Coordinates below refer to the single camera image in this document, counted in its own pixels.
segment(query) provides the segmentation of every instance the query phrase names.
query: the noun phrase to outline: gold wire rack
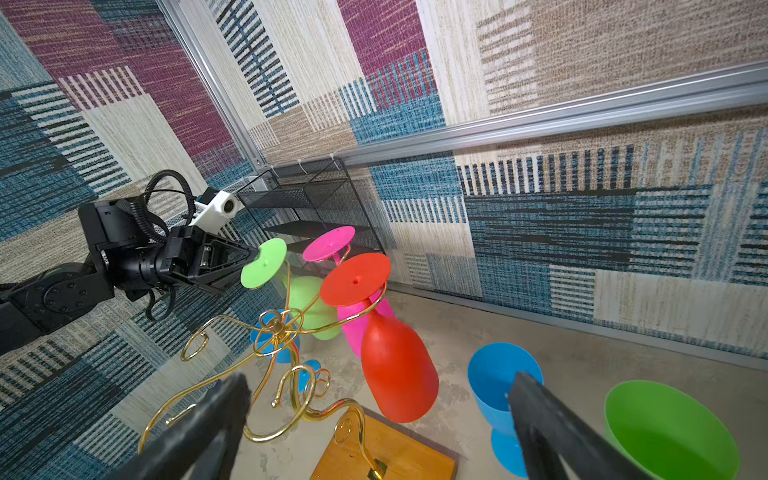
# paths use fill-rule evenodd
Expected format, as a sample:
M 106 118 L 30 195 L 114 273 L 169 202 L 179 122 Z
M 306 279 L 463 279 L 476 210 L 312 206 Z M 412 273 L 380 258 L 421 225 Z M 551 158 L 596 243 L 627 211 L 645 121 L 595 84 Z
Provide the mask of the gold wire rack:
M 349 255 L 350 247 L 347 246 L 346 252 L 341 257 L 339 265 L 346 260 L 347 256 Z M 288 349 L 288 353 L 290 354 L 290 363 L 291 367 L 286 371 L 282 377 L 280 377 L 280 382 L 277 386 L 277 391 L 275 392 L 275 396 L 272 400 L 272 407 L 276 408 L 281 405 L 281 399 L 283 397 L 283 389 L 285 387 L 286 381 L 290 381 L 289 386 L 289 392 L 290 392 L 290 403 L 291 407 L 293 408 L 293 417 L 286 423 L 285 425 L 281 426 L 277 430 L 269 433 L 255 433 L 250 429 L 248 426 L 248 417 L 250 417 L 250 410 L 248 412 L 248 417 L 246 417 L 245 426 L 243 427 L 243 436 L 250 440 L 251 442 L 255 443 L 263 443 L 263 442 L 269 442 L 270 440 L 274 440 L 277 437 L 281 436 L 285 432 L 287 432 L 291 427 L 293 427 L 295 424 L 298 423 L 300 419 L 305 419 L 310 422 L 322 422 L 323 420 L 327 419 L 334 413 L 338 412 L 340 409 L 347 408 L 344 415 L 339 418 L 339 421 L 336 423 L 336 427 L 334 427 L 333 430 L 333 438 L 337 443 L 342 443 L 346 441 L 349 438 L 349 434 L 353 430 L 353 422 L 350 420 L 350 417 L 354 417 L 357 423 L 357 442 L 360 448 L 360 452 L 362 453 L 363 458 L 368 463 L 369 467 L 372 470 L 373 475 L 375 478 L 378 478 L 381 480 L 384 476 L 382 469 L 379 467 L 379 465 L 376 463 L 374 458 L 371 456 L 370 452 L 366 448 L 366 416 L 363 413 L 362 406 L 354 399 L 340 399 L 336 400 L 331 406 L 323 409 L 323 410 L 316 410 L 310 406 L 310 403 L 315 398 L 320 398 L 324 396 L 328 392 L 328 388 L 330 387 L 330 381 L 331 381 L 331 374 L 327 369 L 320 369 L 317 372 L 312 368 L 312 366 L 305 365 L 302 363 L 299 363 L 299 350 L 295 345 L 295 340 L 299 335 L 308 335 L 313 333 L 320 333 L 325 332 L 326 330 L 335 328 L 337 326 L 345 325 L 349 322 L 352 322 L 355 319 L 360 318 L 361 316 L 365 316 L 368 313 L 370 313 L 372 310 L 376 308 L 376 306 L 379 305 L 379 303 L 384 298 L 384 294 L 386 293 L 386 283 L 382 286 L 381 289 L 381 295 L 379 295 L 379 298 L 376 299 L 375 302 L 371 303 L 370 306 L 367 306 L 363 311 L 356 313 L 354 315 L 348 316 L 343 320 L 339 320 L 336 322 L 332 322 L 328 325 L 321 326 L 319 328 L 315 329 L 304 329 L 304 315 L 306 312 L 312 308 L 312 306 L 317 302 L 317 300 L 320 298 L 320 294 L 317 293 L 315 297 L 310 301 L 304 308 L 302 309 L 296 309 L 296 308 L 289 308 L 290 305 L 290 277 L 291 277 L 291 271 L 290 271 L 290 264 L 287 260 L 285 260 L 286 265 L 286 303 L 285 308 L 282 310 L 267 310 L 265 312 L 262 312 L 261 315 L 259 315 L 259 320 L 257 322 L 257 326 L 252 326 L 248 323 L 242 322 L 232 316 L 229 315 L 216 315 L 215 317 L 209 319 L 207 322 L 205 322 L 195 333 L 192 334 L 192 337 L 187 341 L 187 344 L 184 345 L 184 348 L 181 350 L 181 361 L 182 362 L 189 362 L 192 360 L 196 355 L 198 355 L 200 352 L 202 352 L 205 347 L 208 345 L 208 334 L 206 333 L 206 329 L 210 328 L 213 324 L 219 321 L 227 321 L 236 323 L 239 326 L 242 326 L 243 328 L 253 330 L 258 332 L 256 339 L 253 341 L 253 351 L 248 354 L 245 358 L 240 360 L 239 362 L 235 363 L 231 367 L 225 369 L 223 372 L 220 372 L 214 376 L 211 376 L 208 379 L 203 380 L 202 382 L 196 383 L 195 385 L 192 385 L 191 387 L 182 390 L 181 392 L 177 393 L 176 395 L 170 397 L 152 416 L 149 423 L 147 424 L 147 428 L 144 429 L 144 433 L 139 438 L 139 444 L 138 444 L 138 452 L 141 453 L 144 450 L 144 445 L 147 442 L 147 439 L 149 438 L 149 434 L 152 430 L 152 428 L 157 424 L 157 421 L 160 419 L 161 416 L 173 405 L 175 404 L 179 399 L 189 395 L 192 392 L 197 391 L 198 389 L 202 389 L 205 386 L 210 385 L 213 382 L 216 382 L 218 379 L 223 379 L 230 375 L 231 373 L 235 372 L 236 370 L 242 368 L 249 362 L 260 358 L 260 357 L 269 357 L 270 363 L 268 367 L 266 368 L 266 372 L 264 373 L 264 377 L 259 382 L 259 385 L 256 387 L 256 390 L 253 392 L 253 397 L 251 399 L 250 403 L 250 409 L 253 409 L 253 406 L 256 404 L 256 400 L 259 398 L 259 395 L 261 394 L 261 391 L 264 389 L 264 386 L 266 385 L 266 382 L 269 380 L 269 378 L 272 375 L 272 371 L 274 370 L 275 361 L 276 361 L 276 355 L 280 352 L 282 352 L 285 349 Z M 271 319 L 267 322 L 264 322 L 264 319 L 271 315 Z M 270 333 L 272 334 L 272 337 L 269 339 L 268 342 L 264 343 L 261 347 L 257 346 L 259 342 L 259 337 L 263 333 Z M 198 338 L 202 337 L 203 342 L 202 344 L 192 353 L 187 353 L 187 351 L 190 349 L 190 346 L 192 343 Z M 265 350 L 268 349 L 269 346 L 272 346 L 272 349 L 269 352 L 265 352 Z M 306 373 L 309 374 L 310 378 L 309 381 L 304 386 L 303 391 L 299 390 L 299 374 L 300 371 L 303 370 Z M 322 383 L 324 385 L 324 388 L 322 392 L 317 392 L 317 384 Z M 191 404 L 175 416 L 169 418 L 165 421 L 166 425 L 173 425 L 178 419 L 180 419 L 182 416 L 187 414 L 191 409 L 193 409 L 196 406 L 196 404 Z

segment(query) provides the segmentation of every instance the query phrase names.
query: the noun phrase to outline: black wire rack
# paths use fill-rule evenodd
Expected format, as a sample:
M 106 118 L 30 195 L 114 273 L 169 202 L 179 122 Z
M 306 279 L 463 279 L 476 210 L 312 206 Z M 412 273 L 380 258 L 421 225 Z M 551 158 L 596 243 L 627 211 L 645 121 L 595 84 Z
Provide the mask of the black wire rack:
M 302 253 L 314 239 L 337 227 L 355 227 L 349 255 L 381 252 L 383 245 L 372 227 L 343 161 L 331 158 L 245 177 L 227 188 L 236 195 L 264 232 L 298 237 L 288 251 Z M 255 215 L 262 208 L 282 209 L 276 225 L 263 225 Z M 325 273 L 328 266 L 303 263 L 306 270 Z

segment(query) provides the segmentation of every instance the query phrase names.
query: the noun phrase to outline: robotic arm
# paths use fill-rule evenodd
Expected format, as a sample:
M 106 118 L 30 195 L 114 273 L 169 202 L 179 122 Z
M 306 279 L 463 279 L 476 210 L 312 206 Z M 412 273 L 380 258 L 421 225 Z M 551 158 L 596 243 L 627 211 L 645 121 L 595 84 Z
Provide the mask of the robotic arm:
M 179 180 L 184 190 L 179 193 L 187 196 L 188 206 L 187 224 L 170 229 L 147 210 L 153 192 L 167 191 L 154 189 L 166 176 Z M 147 316 L 153 319 L 153 288 L 170 291 L 167 315 L 178 286 L 221 294 L 236 283 L 240 270 L 259 250 L 216 233 L 243 206 L 227 192 L 211 189 L 198 200 L 179 173 L 164 170 L 138 197 L 81 205 L 78 215 L 90 252 L 86 261 L 64 263 L 21 283 L 0 286 L 0 354 L 90 312 L 114 297 L 115 287 L 131 301 L 149 295 Z M 201 213 L 196 214 L 195 204 L 203 207 Z

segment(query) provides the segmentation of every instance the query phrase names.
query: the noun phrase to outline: wooden base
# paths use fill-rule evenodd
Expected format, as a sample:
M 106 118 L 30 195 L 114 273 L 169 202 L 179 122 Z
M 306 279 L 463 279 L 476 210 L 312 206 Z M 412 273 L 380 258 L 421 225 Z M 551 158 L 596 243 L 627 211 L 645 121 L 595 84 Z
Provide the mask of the wooden base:
M 451 480 L 456 460 L 366 415 L 366 447 L 386 465 L 384 480 Z M 356 428 L 344 443 L 331 438 L 312 480 L 365 480 L 370 467 L 360 453 Z

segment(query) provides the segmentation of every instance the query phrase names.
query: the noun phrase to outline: wall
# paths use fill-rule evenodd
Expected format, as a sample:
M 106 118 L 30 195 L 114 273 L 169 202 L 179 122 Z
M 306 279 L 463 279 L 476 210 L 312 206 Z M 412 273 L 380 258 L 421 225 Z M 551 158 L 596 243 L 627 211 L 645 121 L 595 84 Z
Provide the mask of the wall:
M 757 0 L 178 1 L 277 166 L 768 58 Z M 350 174 L 393 280 L 768 358 L 767 124 L 747 109 Z
M 139 194 L 164 168 L 195 193 L 251 171 L 153 2 L 4 0 L 0 11 L 0 283 L 82 261 L 79 204 Z M 165 219 L 184 209 L 180 196 L 155 197 Z M 236 220 L 234 235 L 263 240 Z M 277 297 L 271 286 L 182 289 L 171 317 L 149 323 L 146 300 L 117 292 L 4 355 L 0 476 L 101 478 L 134 454 L 162 402 L 248 344 L 242 329 L 215 327 L 202 358 L 182 365 L 191 332 L 218 313 L 256 318 Z

